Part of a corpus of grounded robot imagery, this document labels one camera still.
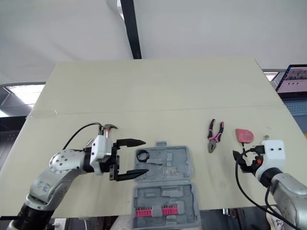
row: monitor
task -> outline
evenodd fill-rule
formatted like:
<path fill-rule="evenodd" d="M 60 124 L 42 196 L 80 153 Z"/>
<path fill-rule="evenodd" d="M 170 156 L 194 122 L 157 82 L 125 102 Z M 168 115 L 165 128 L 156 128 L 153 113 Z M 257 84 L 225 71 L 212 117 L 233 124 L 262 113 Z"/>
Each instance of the monitor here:
<path fill-rule="evenodd" d="M 306 99 L 307 65 L 290 65 L 276 91 L 282 99 Z"/>

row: cable connector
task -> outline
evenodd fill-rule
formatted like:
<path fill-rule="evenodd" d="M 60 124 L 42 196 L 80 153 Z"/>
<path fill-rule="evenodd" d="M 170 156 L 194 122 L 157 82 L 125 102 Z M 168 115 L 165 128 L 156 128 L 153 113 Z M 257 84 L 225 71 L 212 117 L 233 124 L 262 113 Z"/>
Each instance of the cable connector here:
<path fill-rule="evenodd" d="M 265 153 L 264 145 L 257 145 L 251 148 L 251 151 L 257 154 L 264 154 Z"/>

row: computer screen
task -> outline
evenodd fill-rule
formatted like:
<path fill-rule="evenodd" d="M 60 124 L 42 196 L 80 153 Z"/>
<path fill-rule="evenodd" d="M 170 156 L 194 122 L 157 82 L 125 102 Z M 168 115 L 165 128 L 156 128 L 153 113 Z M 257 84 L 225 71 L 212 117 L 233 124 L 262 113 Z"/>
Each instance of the computer screen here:
<path fill-rule="evenodd" d="M 279 94 L 307 92 L 307 65 L 290 65 L 276 91 Z"/>

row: pink tape measure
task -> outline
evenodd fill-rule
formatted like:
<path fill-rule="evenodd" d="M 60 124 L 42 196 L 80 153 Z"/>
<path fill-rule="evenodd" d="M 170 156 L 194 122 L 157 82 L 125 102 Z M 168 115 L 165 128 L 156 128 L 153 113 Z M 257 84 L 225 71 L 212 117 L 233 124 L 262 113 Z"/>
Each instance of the pink tape measure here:
<path fill-rule="evenodd" d="M 251 143 L 254 140 L 254 134 L 247 129 L 236 129 L 236 138 L 241 143 Z"/>

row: black ceiling beam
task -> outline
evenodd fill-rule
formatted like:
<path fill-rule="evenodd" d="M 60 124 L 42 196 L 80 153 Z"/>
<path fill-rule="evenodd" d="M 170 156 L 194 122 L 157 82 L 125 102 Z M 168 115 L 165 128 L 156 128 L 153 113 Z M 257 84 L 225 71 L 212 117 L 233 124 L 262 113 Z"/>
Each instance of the black ceiling beam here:
<path fill-rule="evenodd" d="M 133 0 L 120 0 L 120 3 L 133 58 L 142 59 Z"/>

